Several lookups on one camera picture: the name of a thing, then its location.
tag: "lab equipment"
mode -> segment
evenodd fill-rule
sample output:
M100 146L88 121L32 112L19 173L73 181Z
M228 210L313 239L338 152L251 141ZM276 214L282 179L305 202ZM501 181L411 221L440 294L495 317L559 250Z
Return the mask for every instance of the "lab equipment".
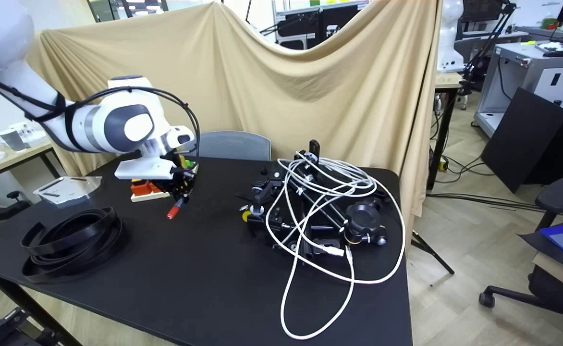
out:
M461 71L465 67L465 60L459 52L455 52L455 37L457 37L457 19L463 14L461 0L444 0L442 16L440 16L440 39L438 39L438 71Z
M167 156L184 144L198 148L198 121L186 102L167 91L151 89L140 75L115 77L107 89L71 102L42 81L25 62L32 42L32 19L19 0L0 2L0 94L44 127L53 142L71 152L126 154L142 158L121 162L119 179L171 181L178 169ZM169 125L159 98L180 106L192 129Z

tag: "small device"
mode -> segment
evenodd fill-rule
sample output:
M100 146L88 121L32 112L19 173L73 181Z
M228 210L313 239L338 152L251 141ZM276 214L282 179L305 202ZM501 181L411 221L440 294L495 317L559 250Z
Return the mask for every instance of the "small device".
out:
M561 42L542 42L536 46L543 52L543 56L563 56L563 44Z

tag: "stand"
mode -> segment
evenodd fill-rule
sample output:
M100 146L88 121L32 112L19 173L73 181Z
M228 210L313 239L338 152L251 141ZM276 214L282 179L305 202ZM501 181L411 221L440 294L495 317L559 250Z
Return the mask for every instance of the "stand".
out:
M419 250L430 254L430 256L432 256L432 258L434 258L444 269L449 271L449 275L455 275L455 271L447 265L447 262L442 260L442 258L438 256L438 252L436 252L436 250L434 250L424 239L420 239L419 233L413 233L411 244L413 244L415 248L419 248Z

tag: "tangled cable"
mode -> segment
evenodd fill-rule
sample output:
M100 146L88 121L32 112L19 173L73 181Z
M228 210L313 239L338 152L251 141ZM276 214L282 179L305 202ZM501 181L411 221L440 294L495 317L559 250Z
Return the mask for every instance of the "tangled cable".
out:
M317 158L317 164L313 164L311 158L307 158L303 154L296 154L296 160L278 160L278 166L284 169L286 175L282 179L280 192L276 194L276 198L273 200L273 204L269 206L269 210L265 214L265 229L267 229L269 237L274 240L274 244L294 258L292 269L290 269L290 275L288 275L288 281L284 285L282 298L280 298L280 327L290 339L309 340L309 339L319 337L322 331L326 331L342 315L342 312L346 310L346 306L351 300L355 285L380 285L380 283L386 283L390 277L394 277L394 273L397 271L397 267L401 264L401 258L403 258L405 225L403 225L403 219L401 219L399 206L394 200L394 196L390 194L390 191L382 183L378 183L376 179L369 177L363 169L359 169L359 167L355 167L351 164L338 162L338 160L328 160L328 158ZM319 185L319 183L315 183L315 179L303 177L299 173L299 169L313 169L317 175L322 175L324 179L328 179L334 187ZM303 194L303 192L319 194L319 198L315 198L311 202L309 210L305 212L305 215L301 219L297 219L296 214L294 214L290 189L296 189L297 194ZM317 244L315 240L311 240L305 235L305 227L307 227L307 223L309 223L309 219L313 215L322 212L322 208L332 206L332 202L336 202L340 198L353 198L353 200L355 198L367 198L367 196L372 196L374 192L378 192L378 189L388 194L388 198L392 200L392 204L395 208L395 214L397 214L397 219L399 219L399 225L401 225L399 227L399 233L401 233L399 252L397 252L397 258L394 262L394 267L386 275L382 275L378 279L355 279L353 254L351 254L349 246L344 246L344 250L340 250L340 254L338 254L338 250L334 252L328 246L322 246L322 244ZM271 212L278 206L280 198L284 198L284 202L288 206L292 225L294 225L290 229L290 233L282 240L274 235L274 231L271 227ZM288 248L286 240L292 239L296 233L297 233L297 240L294 242L292 248ZM315 248L319 248L319 250L322 250L326 254L344 256L346 262L347 262L347 267L349 267L349 277L334 273L334 271L328 271L328 269L313 264L311 260L299 256L301 240L305 240L307 244L315 246ZM294 335L286 327L286 321L284 321L286 298L288 298L288 292L290 292L296 269L297 269L297 262L307 264L309 267L313 267L313 269L317 269L317 271L321 271L321 273L324 273L328 277L334 277L338 281L349 283L347 294L346 294L342 306L338 308L338 312L322 327L319 327L317 331L313 331L309 335Z

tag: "black tabletop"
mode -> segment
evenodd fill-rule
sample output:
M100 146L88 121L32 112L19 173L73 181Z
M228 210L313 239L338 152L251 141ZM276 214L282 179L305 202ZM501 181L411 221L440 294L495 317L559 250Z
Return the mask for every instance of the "black tabletop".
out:
M196 189L178 217L171 200L128 200L115 164L98 173L101 187L88 204L111 206L125 221L128 244L80 277L30 285L21 277L21 239L42 221L53 225L84 206L40 202L0 229L0 277L178 344L292 344L278 321L290 258L255 240L240 221L238 196L265 164L201 160ZM397 196L397 177L371 171ZM386 212L388 244L353 250L357 277L390 271L399 252L399 223ZM347 273L346 264L322 264ZM319 329L342 304L347 285L299 265L286 321L294 333ZM405 264L384 285L355 287L344 315L311 344L411 344Z

